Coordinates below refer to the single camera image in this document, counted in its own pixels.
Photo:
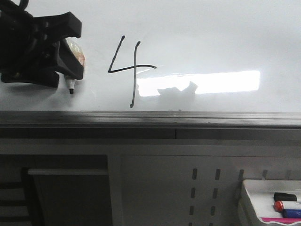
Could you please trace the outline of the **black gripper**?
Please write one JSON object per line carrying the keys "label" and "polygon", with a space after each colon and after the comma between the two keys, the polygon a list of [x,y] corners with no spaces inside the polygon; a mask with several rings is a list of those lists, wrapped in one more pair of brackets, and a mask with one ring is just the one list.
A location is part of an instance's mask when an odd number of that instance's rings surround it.
{"label": "black gripper", "polygon": [[27,0],[19,4],[0,2],[0,80],[4,83],[31,83],[57,87],[59,75],[48,67],[53,49],[37,49],[40,41],[57,43],[57,66],[69,70],[70,53],[66,38],[80,38],[82,22],[72,13],[35,17],[26,12]]}

